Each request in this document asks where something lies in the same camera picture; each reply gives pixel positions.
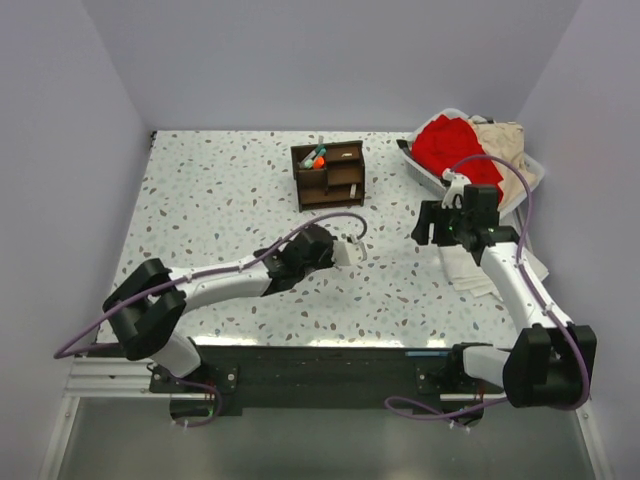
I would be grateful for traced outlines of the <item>brown wooden desk organizer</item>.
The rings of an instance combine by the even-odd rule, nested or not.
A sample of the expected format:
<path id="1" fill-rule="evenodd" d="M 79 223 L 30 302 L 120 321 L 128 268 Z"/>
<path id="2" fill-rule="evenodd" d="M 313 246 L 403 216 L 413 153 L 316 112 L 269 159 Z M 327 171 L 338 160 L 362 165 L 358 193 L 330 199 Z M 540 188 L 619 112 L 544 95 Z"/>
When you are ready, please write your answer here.
<path id="1" fill-rule="evenodd" d="M 322 145 L 325 145 L 325 150 L 316 155 L 316 157 L 322 156 L 325 160 L 325 165 L 321 169 L 312 167 L 301 169 L 299 166 L 301 160 L 319 146 L 318 144 L 290 148 L 298 210 L 304 212 L 363 206 L 366 192 L 363 141 L 353 140 Z M 354 199 L 349 197 L 352 184 L 357 184 Z"/>

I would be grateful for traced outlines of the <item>orange highlighter marker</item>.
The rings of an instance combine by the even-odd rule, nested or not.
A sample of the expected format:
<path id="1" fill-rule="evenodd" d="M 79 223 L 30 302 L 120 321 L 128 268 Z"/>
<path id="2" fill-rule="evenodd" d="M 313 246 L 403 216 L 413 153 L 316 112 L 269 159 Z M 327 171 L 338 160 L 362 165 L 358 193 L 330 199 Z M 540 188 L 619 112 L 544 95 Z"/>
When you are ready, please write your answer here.
<path id="1" fill-rule="evenodd" d="M 323 167 L 324 167 L 324 165 L 325 165 L 325 160 L 324 160 L 324 158 L 323 158 L 322 156 L 318 156 L 318 157 L 316 157 L 316 158 L 314 159 L 314 162 L 313 162 L 312 168 L 313 168 L 313 169 L 321 169 L 321 168 L 323 168 Z"/>

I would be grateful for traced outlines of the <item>white green-capped pen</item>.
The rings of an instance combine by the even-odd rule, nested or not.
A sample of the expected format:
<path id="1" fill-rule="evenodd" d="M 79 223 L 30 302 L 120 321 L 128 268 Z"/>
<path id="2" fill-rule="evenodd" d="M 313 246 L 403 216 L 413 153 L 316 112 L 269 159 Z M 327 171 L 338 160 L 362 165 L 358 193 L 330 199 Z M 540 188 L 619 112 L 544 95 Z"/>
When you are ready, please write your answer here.
<path id="1" fill-rule="evenodd" d="M 301 164 L 306 163 L 309 160 L 313 160 L 316 155 L 318 154 L 319 150 L 321 149 L 321 147 L 316 147 L 315 149 L 313 149 L 309 154 L 307 154 L 302 160 L 301 160 Z"/>

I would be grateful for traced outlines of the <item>blue pen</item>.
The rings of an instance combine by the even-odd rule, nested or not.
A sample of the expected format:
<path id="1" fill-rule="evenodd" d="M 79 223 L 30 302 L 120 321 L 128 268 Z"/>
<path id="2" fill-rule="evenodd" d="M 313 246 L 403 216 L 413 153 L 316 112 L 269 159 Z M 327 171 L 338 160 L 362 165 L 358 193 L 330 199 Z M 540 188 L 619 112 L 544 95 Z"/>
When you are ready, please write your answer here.
<path id="1" fill-rule="evenodd" d="M 407 351 L 405 352 L 405 356 L 411 358 L 440 358 L 446 357 L 448 355 L 448 351 L 440 351 L 440 350 L 424 350 L 424 351 Z"/>

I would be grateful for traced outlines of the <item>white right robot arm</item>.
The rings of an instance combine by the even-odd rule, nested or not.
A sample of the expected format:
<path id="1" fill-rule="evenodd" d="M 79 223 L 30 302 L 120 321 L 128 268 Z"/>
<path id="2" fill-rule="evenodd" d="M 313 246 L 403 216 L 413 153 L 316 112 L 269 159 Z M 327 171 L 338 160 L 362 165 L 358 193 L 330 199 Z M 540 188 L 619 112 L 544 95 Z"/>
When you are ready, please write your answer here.
<path id="1" fill-rule="evenodd" d="M 451 206 L 422 202 L 411 237 L 419 246 L 462 247 L 497 288 L 518 333 L 507 349 L 454 346 L 445 369 L 452 390 L 466 393 L 482 380 L 516 408 L 574 410 L 588 400 L 596 334 L 571 320 L 534 275 L 520 235 L 499 220 L 496 188 L 466 185 Z"/>

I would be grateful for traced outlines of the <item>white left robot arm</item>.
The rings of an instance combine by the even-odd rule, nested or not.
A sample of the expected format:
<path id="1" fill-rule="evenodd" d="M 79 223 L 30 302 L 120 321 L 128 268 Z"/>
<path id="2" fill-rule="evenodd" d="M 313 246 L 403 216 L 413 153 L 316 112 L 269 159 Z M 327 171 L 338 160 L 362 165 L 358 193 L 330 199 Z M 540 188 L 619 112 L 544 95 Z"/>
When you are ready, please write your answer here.
<path id="1" fill-rule="evenodd" d="M 109 324 L 129 360 L 151 359 L 185 392 L 200 390 L 207 368 L 195 343 L 176 332 L 182 315 L 236 298 L 265 297 L 294 288 L 311 273 L 348 264 L 349 243 L 312 224 L 282 248 L 266 248 L 235 262 L 169 268 L 143 262 L 105 300 L 118 310 Z"/>

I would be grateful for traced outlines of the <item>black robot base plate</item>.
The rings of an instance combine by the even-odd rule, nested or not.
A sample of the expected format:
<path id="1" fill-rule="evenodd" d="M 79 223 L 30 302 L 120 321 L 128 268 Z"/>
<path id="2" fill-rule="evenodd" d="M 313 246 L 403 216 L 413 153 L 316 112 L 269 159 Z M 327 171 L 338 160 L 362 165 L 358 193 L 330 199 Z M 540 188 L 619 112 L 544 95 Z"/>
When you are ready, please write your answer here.
<path id="1" fill-rule="evenodd" d="M 448 351 L 411 358 L 407 351 Z M 172 420 L 186 428 L 246 409 L 382 409 L 387 403 L 427 419 L 449 412 L 460 427 L 482 418 L 500 390 L 447 376 L 448 349 L 201 346 L 202 368 L 179 379 L 146 360 L 151 393 L 171 397 Z"/>

